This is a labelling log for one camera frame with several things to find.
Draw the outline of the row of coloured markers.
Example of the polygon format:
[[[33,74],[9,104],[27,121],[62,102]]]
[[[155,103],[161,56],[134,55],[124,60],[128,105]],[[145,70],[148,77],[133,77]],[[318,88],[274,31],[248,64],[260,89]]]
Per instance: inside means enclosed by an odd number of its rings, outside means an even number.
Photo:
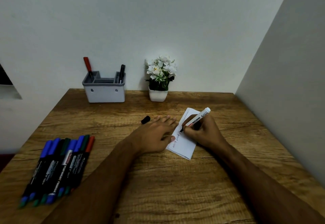
[[[75,190],[83,178],[94,142],[95,137],[90,135],[81,135],[76,140],[48,140],[18,207],[28,203],[50,205]]]

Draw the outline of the person's left forearm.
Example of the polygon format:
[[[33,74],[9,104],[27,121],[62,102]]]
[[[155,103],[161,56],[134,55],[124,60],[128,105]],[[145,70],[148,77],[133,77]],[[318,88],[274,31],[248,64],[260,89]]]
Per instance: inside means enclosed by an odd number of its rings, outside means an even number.
[[[122,182],[141,152],[141,138],[128,136],[42,224],[107,224]]]

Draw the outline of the person's right forearm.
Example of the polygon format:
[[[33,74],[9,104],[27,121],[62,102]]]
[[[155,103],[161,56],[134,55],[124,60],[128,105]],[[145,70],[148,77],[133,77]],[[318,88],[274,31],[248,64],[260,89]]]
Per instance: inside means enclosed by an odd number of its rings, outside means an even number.
[[[325,217],[259,169],[225,139],[213,152],[235,174],[259,219],[266,224],[325,224]]]

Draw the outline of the grey white desk organizer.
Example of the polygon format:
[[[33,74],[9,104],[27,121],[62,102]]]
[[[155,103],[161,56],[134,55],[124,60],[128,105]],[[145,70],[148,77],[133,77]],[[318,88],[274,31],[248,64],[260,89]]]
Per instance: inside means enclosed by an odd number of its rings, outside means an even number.
[[[119,74],[116,72],[114,78],[103,78],[99,71],[94,71],[94,80],[89,73],[82,81],[89,103],[123,103],[125,102],[125,80],[126,73],[122,83],[119,83]]]

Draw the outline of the white paper sheet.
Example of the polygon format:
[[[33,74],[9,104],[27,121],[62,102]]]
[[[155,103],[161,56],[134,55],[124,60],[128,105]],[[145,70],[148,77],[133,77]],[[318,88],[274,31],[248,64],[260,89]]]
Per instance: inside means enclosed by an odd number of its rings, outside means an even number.
[[[191,115],[197,115],[199,111],[193,108],[187,108],[184,112],[179,124],[175,128],[172,136],[175,137],[171,143],[169,143],[166,147],[167,150],[187,159],[190,160],[192,158],[193,152],[196,147],[196,142],[192,139],[188,138],[184,135],[184,132],[180,132],[182,129],[182,123]]]

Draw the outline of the white flower plant in pot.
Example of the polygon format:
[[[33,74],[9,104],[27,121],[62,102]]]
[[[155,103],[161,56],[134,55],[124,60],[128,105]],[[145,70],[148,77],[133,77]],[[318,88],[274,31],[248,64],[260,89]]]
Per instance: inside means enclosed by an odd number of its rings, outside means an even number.
[[[149,82],[149,98],[152,102],[164,102],[169,83],[174,81],[177,74],[177,65],[174,59],[162,55],[156,59],[145,59],[146,74],[149,76],[145,81]]]

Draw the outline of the person's left hand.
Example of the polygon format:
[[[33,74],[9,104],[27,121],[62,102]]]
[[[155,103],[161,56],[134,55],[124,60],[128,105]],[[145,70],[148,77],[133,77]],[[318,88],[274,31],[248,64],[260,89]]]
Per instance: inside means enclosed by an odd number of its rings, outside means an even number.
[[[176,117],[169,115],[165,117],[158,116],[134,130],[126,140],[132,144],[138,155],[161,152],[169,144],[164,143],[163,138],[165,136],[172,136],[177,125]]]

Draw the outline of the white whiteboard marker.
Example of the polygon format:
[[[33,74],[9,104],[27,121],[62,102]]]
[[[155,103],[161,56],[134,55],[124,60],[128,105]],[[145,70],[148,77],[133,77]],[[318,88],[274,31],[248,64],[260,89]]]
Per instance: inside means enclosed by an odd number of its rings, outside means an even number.
[[[206,107],[201,112],[199,112],[193,108],[187,108],[186,111],[184,112],[183,116],[181,117],[181,120],[179,121],[176,131],[179,133],[181,133],[183,131],[182,124],[191,115],[195,115],[195,116],[194,116],[194,118],[191,118],[190,121],[185,124],[185,126],[191,127],[191,126],[195,125],[196,123],[198,123],[199,120],[201,120],[203,117],[205,117],[210,111],[211,110],[209,107]]]

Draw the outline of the person's right hand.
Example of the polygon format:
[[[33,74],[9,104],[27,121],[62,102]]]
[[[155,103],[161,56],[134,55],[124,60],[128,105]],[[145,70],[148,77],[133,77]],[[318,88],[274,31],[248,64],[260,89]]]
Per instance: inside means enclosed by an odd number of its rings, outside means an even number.
[[[213,151],[216,151],[227,144],[211,114],[207,114],[200,121],[202,121],[203,125],[204,138],[201,141],[196,142],[206,148],[212,149]]]

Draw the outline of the red marker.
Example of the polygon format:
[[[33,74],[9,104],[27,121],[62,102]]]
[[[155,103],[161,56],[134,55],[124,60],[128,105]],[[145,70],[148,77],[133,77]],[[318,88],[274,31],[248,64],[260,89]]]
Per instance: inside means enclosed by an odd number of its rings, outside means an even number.
[[[91,77],[92,81],[94,81],[94,75],[93,75],[93,72],[92,72],[92,67],[91,67],[89,58],[88,57],[83,57],[83,60],[84,60],[85,66],[87,68],[89,76]]]

